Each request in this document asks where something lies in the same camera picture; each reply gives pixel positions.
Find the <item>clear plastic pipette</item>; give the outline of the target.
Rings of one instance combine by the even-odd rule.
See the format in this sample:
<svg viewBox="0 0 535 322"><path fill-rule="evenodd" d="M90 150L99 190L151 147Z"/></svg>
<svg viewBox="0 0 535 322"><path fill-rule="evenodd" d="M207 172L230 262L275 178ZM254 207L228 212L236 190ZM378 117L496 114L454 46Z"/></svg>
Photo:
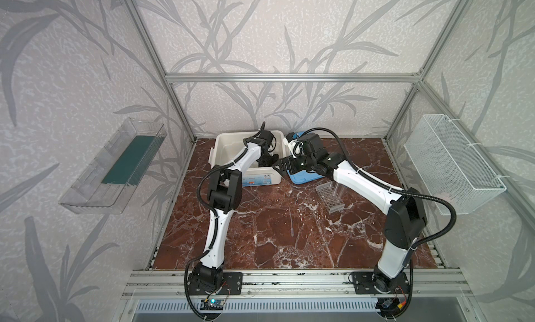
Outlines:
<svg viewBox="0 0 535 322"><path fill-rule="evenodd" d="M290 233L291 233L291 237L293 238L294 237L294 228L293 228L293 216L292 216L291 208L288 208L288 218L289 218L289 221L290 221Z"/></svg>

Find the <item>clear test tube rack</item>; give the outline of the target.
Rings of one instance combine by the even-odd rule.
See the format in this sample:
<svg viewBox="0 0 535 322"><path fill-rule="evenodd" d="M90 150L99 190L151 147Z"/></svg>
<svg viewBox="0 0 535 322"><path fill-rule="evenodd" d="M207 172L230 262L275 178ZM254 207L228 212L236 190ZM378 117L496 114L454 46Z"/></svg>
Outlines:
<svg viewBox="0 0 535 322"><path fill-rule="evenodd" d="M316 192L329 213L344 210L345 203L343 201L343 196L345 191L345 185L334 181L316 187Z"/></svg>

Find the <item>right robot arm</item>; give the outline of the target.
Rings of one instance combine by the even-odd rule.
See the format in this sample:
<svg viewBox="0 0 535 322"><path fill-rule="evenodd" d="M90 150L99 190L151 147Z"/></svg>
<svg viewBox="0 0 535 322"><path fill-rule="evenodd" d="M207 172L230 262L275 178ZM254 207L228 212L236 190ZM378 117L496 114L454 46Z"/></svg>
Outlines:
<svg viewBox="0 0 535 322"><path fill-rule="evenodd" d="M336 141L340 152L329 152L318 132L319 128L312 128L301 135L293 132L286 135L284 144L291 154L279 160L274 167L282 174L293 175L306 171L329 178L358 193L386 215L386 242L371 281L377 292L388 294L398 287L405 267L412 260L412 253L420 245L440 238L453 229L457 221L456 210L444 199L423 195L414 188L398 188L367 173L352 161L339 137ZM422 238L422 231L428 223L425 201L446 207L450 219L439 232Z"/></svg>

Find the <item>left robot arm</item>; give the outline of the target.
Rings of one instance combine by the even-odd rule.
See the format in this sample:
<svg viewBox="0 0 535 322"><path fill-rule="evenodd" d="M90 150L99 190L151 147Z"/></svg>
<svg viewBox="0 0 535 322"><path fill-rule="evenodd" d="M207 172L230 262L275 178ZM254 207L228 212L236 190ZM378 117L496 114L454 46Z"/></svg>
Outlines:
<svg viewBox="0 0 535 322"><path fill-rule="evenodd" d="M254 164L269 166L279 159L271 149L275 136L260 129L242 140L240 152L223 165L216 164L196 189L200 205L210 211L206 244L201 256L191 259L185 269L185 287L192 285L200 291L215 294L224 284L224 246L231 218L242 200L243 174Z"/></svg>

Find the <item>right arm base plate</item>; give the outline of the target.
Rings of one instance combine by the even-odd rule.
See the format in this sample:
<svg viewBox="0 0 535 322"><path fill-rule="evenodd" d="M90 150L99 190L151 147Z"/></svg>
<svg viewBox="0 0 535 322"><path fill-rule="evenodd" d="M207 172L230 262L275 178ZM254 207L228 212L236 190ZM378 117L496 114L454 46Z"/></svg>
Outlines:
<svg viewBox="0 0 535 322"><path fill-rule="evenodd" d="M408 294L410 290L410 280L404 272L389 278L381 272L355 271L350 274L349 280L356 294L394 294L396 290Z"/></svg>

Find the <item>blue plastic lid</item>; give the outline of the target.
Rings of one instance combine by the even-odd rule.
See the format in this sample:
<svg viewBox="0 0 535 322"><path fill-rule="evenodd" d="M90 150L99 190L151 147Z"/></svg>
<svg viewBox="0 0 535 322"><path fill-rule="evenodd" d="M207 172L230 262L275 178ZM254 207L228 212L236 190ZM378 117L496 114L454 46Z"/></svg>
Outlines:
<svg viewBox="0 0 535 322"><path fill-rule="evenodd" d="M287 143L290 141L299 138L303 132L290 132L286 135ZM291 174L290 171L287 171L288 175L291 179L291 181L296 185L302 185L304 183L308 183L311 181L316 181L318 179L323 178L321 175L317 174L316 172L306 172L306 171L300 171L296 174Z"/></svg>

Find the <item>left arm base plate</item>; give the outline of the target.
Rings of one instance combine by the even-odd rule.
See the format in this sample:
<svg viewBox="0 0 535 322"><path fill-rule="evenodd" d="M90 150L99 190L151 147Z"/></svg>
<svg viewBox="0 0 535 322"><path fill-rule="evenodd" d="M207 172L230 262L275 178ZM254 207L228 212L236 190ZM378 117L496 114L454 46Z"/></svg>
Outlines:
<svg viewBox="0 0 535 322"><path fill-rule="evenodd" d="M242 291L242 273L223 272L215 276L189 274L185 291L191 296L200 295L240 295Z"/></svg>

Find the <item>white plastic bin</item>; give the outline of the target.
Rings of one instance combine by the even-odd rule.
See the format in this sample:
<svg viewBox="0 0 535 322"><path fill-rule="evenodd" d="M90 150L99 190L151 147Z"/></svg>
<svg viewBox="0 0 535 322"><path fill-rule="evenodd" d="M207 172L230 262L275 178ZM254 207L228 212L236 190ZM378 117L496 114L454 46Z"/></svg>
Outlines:
<svg viewBox="0 0 535 322"><path fill-rule="evenodd" d="M224 165L238 157L244 150L243 139L254 135L252 132L228 132L217 136L215 145L210 149L208 162L211 167L215 165ZM277 154L281 158L290 155L288 146L284 144L284 134L279 130L272 130L271 133L277 140L273 142L274 151L272 155ZM277 185L281 183L281 175L272 167L259 167L259 163L254 161L252 166L242 174L242 185L244 187Z"/></svg>

